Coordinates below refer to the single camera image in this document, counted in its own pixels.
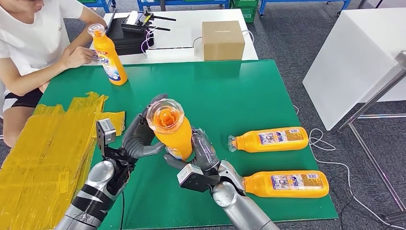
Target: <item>orange plastic bottle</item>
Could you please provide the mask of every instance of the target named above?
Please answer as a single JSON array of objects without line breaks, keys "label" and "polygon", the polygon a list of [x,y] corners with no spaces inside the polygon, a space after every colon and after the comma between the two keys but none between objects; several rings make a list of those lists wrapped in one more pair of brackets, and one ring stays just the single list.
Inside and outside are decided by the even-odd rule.
[{"label": "orange plastic bottle", "polygon": [[178,102],[162,99],[153,103],[147,111],[147,122],[172,156],[182,160],[190,157],[192,128]]},{"label": "orange plastic bottle", "polygon": [[257,172],[243,182],[245,192],[261,197],[320,198],[329,190],[324,173],[315,170]]},{"label": "orange plastic bottle", "polygon": [[302,127],[274,128],[250,131],[239,137],[228,137],[228,149],[247,152],[268,152],[300,150],[307,146],[309,139]]},{"label": "orange plastic bottle", "polygon": [[122,85],[127,81],[127,74],[115,51],[114,43],[106,36],[102,24],[89,26],[88,32],[93,37],[94,48],[101,58],[101,63],[109,76],[110,82],[115,85]]}]

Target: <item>robotic arm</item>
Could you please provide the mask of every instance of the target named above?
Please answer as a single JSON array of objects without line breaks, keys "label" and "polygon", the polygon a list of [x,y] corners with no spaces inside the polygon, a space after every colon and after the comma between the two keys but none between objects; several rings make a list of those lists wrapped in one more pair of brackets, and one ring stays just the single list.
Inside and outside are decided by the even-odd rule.
[{"label": "robotic arm", "polygon": [[[117,197],[123,192],[139,158],[159,153],[162,143],[151,146],[155,137],[148,127],[149,106],[166,94],[158,95],[136,116],[123,136],[122,147],[113,149],[116,132],[109,119],[97,121],[97,144],[103,161],[97,163],[56,230],[97,230]],[[243,178],[227,161],[217,158],[213,146],[201,129],[192,129],[195,158],[191,162],[166,153],[166,162],[180,169],[178,181],[183,188],[204,192],[210,189],[214,201],[222,207],[238,230],[279,230],[271,219],[244,191]]]},{"label": "robotic arm", "polygon": [[211,190],[213,200],[238,230],[279,230],[262,209],[244,192],[243,178],[227,161],[219,161],[213,146],[201,129],[192,130],[195,158],[187,163],[166,153],[172,167],[181,169],[181,187],[204,192]]},{"label": "robotic arm", "polygon": [[97,144],[103,161],[97,163],[88,179],[54,228],[56,230],[96,230],[102,224],[117,197],[123,192],[139,158],[159,153],[165,145],[151,146],[155,137],[148,127],[146,115],[149,106],[166,94],[155,97],[145,110],[136,116],[123,136],[123,146],[113,149],[116,131],[109,119],[96,122]]}]

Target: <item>man's hand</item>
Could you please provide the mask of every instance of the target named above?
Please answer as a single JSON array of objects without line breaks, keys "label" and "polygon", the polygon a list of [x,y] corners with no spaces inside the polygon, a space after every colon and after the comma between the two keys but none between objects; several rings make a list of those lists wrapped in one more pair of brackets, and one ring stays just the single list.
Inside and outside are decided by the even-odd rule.
[{"label": "man's hand", "polygon": [[77,47],[72,54],[68,55],[68,51],[62,54],[60,62],[66,69],[80,67],[84,64],[90,64],[93,52],[83,47]]}]

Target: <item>black cable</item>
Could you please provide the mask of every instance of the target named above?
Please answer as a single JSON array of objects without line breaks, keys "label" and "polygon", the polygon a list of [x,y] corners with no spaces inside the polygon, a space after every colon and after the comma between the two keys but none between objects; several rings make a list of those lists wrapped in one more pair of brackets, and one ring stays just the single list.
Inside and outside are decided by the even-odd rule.
[{"label": "black cable", "polygon": [[125,205],[125,201],[124,201],[124,191],[121,194],[121,197],[123,198],[123,210],[121,211],[121,223],[120,223],[120,230],[123,230],[123,221],[124,221],[124,205]]},{"label": "black cable", "polygon": [[[351,191],[350,187],[349,187],[348,184],[347,184],[348,181],[345,180],[345,179],[343,179],[343,178],[341,178],[341,177],[339,177],[339,176],[334,176],[334,177],[332,177],[332,178],[330,179],[330,181],[329,181],[329,184],[331,184],[331,182],[332,182],[334,179],[340,179],[341,181],[345,182],[345,185],[346,185],[346,186],[348,187],[348,189]],[[343,197],[338,196],[338,193],[336,193],[336,191],[334,191],[334,189],[333,189],[332,186],[330,186],[330,188],[331,188],[331,192],[332,192],[337,198],[343,199]],[[386,224],[383,224],[381,221],[377,220],[375,217],[372,217],[369,213],[365,213],[365,212],[363,212],[363,211],[357,209],[356,207],[352,206],[351,203],[352,203],[352,201],[354,201],[355,199],[354,199],[354,197],[353,197],[351,194],[350,194],[350,196],[351,196],[351,197],[348,197],[348,196],[347,196],[347,197],[345,198],[345,199],[347,200],[347,203],[345,204],[345,206],[343,207],[343,209],[340,211],[340,214],[339,214],[339,219],[340,219],[340,224],[341,224],[340,227],[341,227],[342,230],[344,230],[344,222],[343,222],[343,216],[342,216],[342,214],[343,214],[344,210],[345,210],[347,207],[350,207],[350,208],[352,208],[352,209],[354,209],[354,210],[356,210],[356,211],[362,213],[364,216],[368,217],[369,219],[375,221],[376,223],[378,223],[378,224],[380,224],[380,225],[387,226]],[[390,226],[387,226],[384,230],[388,230],[389,228],[391,228],[391,229],[396,229],[396,228],[393,228],[392,225],[395,224],[396,222],[399,222],[399,221],[404,221],[404,220],[395,221],[395,222],[393,222]]]}]

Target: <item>white cable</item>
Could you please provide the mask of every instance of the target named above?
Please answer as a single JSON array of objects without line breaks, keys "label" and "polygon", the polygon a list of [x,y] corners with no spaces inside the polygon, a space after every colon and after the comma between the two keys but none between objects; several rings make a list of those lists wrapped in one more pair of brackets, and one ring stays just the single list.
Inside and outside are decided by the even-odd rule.
[{"label": "white cable", "polygon": [[[249,30],[243,30],[243,31],[241,31],[241,32],[248,32],[248,33],[250,34],[252,43],[254,43],[255,38],[254,38],[254,35],[252,34],[251,31],[249,31]],[[202,37],[197,37],[197,38],[195,38],[195,40],[194,40],[193,43],[192,43],[192,47],[193,47],[193,48],[194,48],[194,43],[195,43],[198,39],[200,39],[200,38],[202,38]]]},{"label": "white cable", "polygon": [[299,108],[293,105],[293,107],[296,109],[296,115],[299,113]]},{"label": "white cable", "polygon": [[149,37],[149,38],[147,38],[147,39],[145,39],[145,41],[143,41],[142,43],[141,43],[141,51],[145,54],[145,55],[147,55],[147,53],[144,51],[144,49],[143,49],[143,46],[144,46],[144,43],[146,42],[147,43],[147,45],[148,45],[148,40],[149,39],[151,39],[151,38],[154,38],[154,37]]},{"label": "white cable", "polygon": [[194,48],[194,43],[195,43],[198,39],[200,39],[200,38],[203,38],[203,37],[197,37],[197,38],[195,38],[195,40],[194,40],[193,43],[192,43],[192,48]]},{"label": "white cable", "polygon": [[150,35],[151,35],[154,31],[155,31],[155,28],[150,29],[150,30],[147,32],[147,38],[146,38],[146,40],[149,40]]},{"label": "white cable", "polygon": [[[320,136],[319,138],[312,137],[313,131],[315,131],[315,130],[316,130],[316,131],[319,131],[319,132],[321,133],[321,136]],[[381,221],[382,223],[384,223],[385,225],[387,225],[387,226],[389,226],[389,227],[391,227],[391,228],[406,230],[406,229],[403,228],[403,227],[386,223],[383,219],[381,219],[378,215],[376,215],[372,210],[370,210],[365,204],[363,204],[361,201],[359,201],[359,200],[354,196],[354,194],[352,193],[352,189],[351,189],[350,168],[349,168],[346,164],[338,163],[338,162],[320,161],[320,160],[318,160],[318,159],[316,158],[315,154],[313,153],[312,146],[314,146],[314,147],[316,147],[316,148],[319,148],[319,149],[321,149],[321,150],[326,150],[326,151],[334,151],[334,150],[336,150],[336,147],[334,147],[333,145],[331,145],[331,144],[329,144],[329,143],[323,141],[323,140],[321,139],[322,137],[323,137],[323,132],[322,132],[320,129],[318,129],[318,128],[312,129],[312,130],[310,131],[310,133],[309,133],[309,146],[310,146],[310,150],[312,151],[312,154],[313,154],[313,157],[315,158],[315,160],[316,160],[317,162],[319,162],[319,163],[324,163],[324,164],[339,164],[339,165],[342,165],[342,166],[346,167],[346,168],[347,168],[347,172],[348,172],[348,173],[347,173],[348,188],[350,188],[350,193],[351,193],[351,196],[354,198],[354,200],[357,201],[360,205],[362,205],[362,206],[363,206],[366,210],[368,210],[370,213],[372,213],[378,220],[380,220],[380,221]],[[329,145],[329,146],[331,147],[331,149],[325,149],[325,148],[323,148],[323,147],[320,147],[320,146],[316,145],[316,143],[318,143],[318,142],[323,142],[323,143]]]},{"label": "white cable", "polygon": [[249,31],[249,30],[243,30],[242,32],[248,32],[248,33],[249,33],[249,35],[251,36],[252,43],[254,43],[254,42],[255,42],[254,35],[252,34],[252,32],[251,32],[251,31]]}]

